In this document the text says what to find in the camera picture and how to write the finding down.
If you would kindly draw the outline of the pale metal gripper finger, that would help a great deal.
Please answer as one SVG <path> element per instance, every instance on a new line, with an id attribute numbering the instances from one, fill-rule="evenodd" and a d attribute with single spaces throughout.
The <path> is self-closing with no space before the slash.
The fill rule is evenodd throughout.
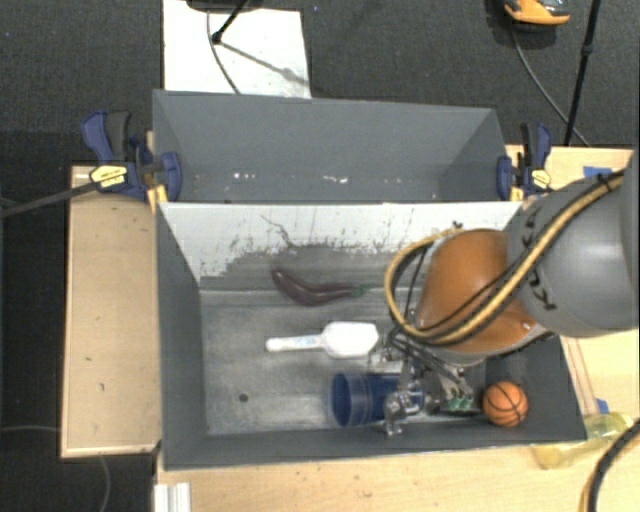
<path id="1" fill-rule="evenodd" d="M 400 392 L 388 394 L 383 402 L 384 431 L 387 436 L 402 432 L 401 422 L 406 418 L 406 407 Z"/>
<path id="2" fill-rule="evenodd" d="M 425 406 L 425 391 L 420 381 L 411 381 L 398 388 L 399 401 L 405 416 L 420 414 Z"/>

